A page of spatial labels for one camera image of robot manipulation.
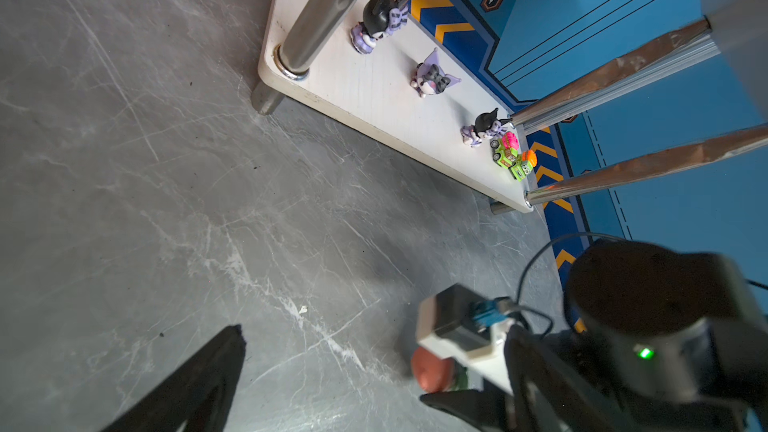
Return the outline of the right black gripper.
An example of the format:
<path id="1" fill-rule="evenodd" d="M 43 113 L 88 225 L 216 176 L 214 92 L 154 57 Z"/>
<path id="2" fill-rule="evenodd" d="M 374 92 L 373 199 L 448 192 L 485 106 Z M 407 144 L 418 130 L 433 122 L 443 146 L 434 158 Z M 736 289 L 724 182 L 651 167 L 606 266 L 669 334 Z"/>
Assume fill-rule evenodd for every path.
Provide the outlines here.
<path id="1" fill-rule="evenodd" d="M 541 338 L 509 332 L 509 381 L 517 431 L 744 431 L 767 425 L 767 355 L 716 338 L 713 380 L 687 398 L 640 394 L 596 365 L 568 332 Z M 422 404 L 482 432 L 510 430 L 506 395 L 490 390 L 423 394 Z"/>

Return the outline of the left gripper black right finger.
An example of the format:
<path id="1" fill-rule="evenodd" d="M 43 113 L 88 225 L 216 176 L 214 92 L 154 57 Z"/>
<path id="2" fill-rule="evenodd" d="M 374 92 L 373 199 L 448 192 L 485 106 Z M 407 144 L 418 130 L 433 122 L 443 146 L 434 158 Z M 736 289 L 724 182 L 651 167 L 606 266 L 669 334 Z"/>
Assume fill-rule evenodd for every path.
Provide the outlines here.
<path id="1" fill-rule="evenodd" d="M 504 356 L 517 431 L 634 431 L 636 423 L 578 370 L 580 343 L 568 331 L 542 337 L 509 329 Z"/>

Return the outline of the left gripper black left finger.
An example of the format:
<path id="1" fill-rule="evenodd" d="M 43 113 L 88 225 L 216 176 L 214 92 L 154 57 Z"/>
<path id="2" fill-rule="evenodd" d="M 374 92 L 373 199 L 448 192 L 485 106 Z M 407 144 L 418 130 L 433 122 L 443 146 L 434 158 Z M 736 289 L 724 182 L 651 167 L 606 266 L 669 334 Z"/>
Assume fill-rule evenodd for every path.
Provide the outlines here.
<path id="1" fill-rule="evenodd" d="M 222 431 L 245 360 L 240 325 L 223 328 L 106 431 Z"/>

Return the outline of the green orange toy car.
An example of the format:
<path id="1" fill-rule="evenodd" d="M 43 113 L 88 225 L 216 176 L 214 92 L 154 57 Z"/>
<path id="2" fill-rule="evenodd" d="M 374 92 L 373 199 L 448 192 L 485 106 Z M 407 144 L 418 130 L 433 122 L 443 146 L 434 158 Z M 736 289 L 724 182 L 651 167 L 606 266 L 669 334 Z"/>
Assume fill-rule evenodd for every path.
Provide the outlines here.
<path id="1" fill-rule="evenodd" d="M 538 163 L 536 152 L 528 150 L 515 158 L 509 171 L 517 181 L 523 181 L 534 170 Z"/>

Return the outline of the pink green block toy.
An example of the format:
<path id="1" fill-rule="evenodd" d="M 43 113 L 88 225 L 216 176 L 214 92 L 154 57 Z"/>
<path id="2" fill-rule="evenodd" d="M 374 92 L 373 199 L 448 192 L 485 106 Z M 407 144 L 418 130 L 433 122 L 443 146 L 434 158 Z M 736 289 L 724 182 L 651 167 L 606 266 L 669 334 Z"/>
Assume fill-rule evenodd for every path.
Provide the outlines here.
<path id="1" fill-rule="evenodd" d="M 500 138 L 494 138 L 490 142 L 493 150 L 492 160 L 499 166 L 511 168 L 520 155 L 518 137 L 513 132 L 505 132 Z"/>

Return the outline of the grey purple kuromi toy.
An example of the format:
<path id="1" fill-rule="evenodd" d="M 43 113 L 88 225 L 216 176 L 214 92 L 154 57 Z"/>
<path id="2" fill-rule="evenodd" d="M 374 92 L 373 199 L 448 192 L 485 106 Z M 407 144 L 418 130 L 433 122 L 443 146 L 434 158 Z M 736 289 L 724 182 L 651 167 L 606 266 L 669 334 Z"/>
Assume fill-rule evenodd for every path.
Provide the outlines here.
<path id="1" fill-rule="evenodd" d="M 499 109 L 484 112 L 478 115 L 473 124 L 463 126 L 460 129 L 462 142 L 469 147 L 478 147 L 485 140 L 500 139 L 504 135 L 504 126 L 510 118 L 499 118 Z"/>

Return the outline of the purple bat toy figure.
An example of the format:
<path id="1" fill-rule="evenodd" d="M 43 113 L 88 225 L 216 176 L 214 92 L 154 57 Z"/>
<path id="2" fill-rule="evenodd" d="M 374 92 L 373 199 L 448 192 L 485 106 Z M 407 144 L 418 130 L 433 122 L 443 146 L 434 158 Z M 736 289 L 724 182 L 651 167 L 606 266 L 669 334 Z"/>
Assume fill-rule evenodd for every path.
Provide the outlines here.
<path id="1" fill-rule="evenodd" d="M 414 69 L 410 86 L 421 98 L 436 96 L 444 93 L 448 88 L 460 84 L 461 78 L 446 73 L 440 65 L 439 49 L 435 48 Z"/>

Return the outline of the black white kuromi toy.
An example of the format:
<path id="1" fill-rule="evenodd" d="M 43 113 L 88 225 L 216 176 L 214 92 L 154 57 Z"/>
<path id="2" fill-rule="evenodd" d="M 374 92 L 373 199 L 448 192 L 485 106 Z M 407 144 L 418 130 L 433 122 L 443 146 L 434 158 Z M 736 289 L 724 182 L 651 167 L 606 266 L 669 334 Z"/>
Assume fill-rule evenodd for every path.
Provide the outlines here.
<path id="1" fill-rule="evenodd" d="M 392 36 L 408 22 L 410 0 L 369 0 L 362 20 L 350 30 L 350 41 L 360 54 L 371 54 L 378 41 Z"/>

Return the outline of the pink pig green toy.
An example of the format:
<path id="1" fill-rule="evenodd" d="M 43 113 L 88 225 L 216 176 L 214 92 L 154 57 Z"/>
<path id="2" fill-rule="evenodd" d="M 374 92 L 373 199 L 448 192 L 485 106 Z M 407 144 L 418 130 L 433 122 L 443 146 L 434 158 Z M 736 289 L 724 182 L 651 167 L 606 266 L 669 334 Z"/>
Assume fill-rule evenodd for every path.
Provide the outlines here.
<path id="1" fill-rule="evenodd" d="M 423 347 L 411 358 L 411 371 L 420 388 L 427 394 L 467 390 L 467 369 L 452 358 L 441 359 Z"/>

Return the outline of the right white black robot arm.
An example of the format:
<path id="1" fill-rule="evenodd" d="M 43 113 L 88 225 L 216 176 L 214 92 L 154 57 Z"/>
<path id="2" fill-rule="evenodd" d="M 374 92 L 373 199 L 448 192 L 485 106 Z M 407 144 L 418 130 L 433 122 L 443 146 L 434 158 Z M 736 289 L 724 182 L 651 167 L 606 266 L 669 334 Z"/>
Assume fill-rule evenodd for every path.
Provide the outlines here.
<path id="1" fill-rule="evenodd" d="M 425 299 L 424 405 L 480 431 L 745 431 L 767 423 L 767 318 L 734 261 L 605 237 L 570 268 L 567 327 L 520 296 Z"/>

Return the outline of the white two-tier metal shelf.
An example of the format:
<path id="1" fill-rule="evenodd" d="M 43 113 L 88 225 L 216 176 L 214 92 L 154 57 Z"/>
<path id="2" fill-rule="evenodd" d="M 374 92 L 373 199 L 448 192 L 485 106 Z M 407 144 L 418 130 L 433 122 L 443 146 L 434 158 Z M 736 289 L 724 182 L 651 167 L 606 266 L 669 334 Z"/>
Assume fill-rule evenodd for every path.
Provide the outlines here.
<path id="1" fill-rule="evenodd" d="M 667 149 L 540 189 L 462 145 L 458 129 L 473 112 L 497 105 L 479 82 L 456 93 L 421 99 L 408 80 L 437 43 L 407 27 L 363 56 L 347 31 L 366 0 L 272 0 L 253 107 L 268 114 L 288 97 L 490 197 L 496 212 L 530 212 L 536 205 L 631 184 L 720 162 L 763 148 L 759 125 Z"/>

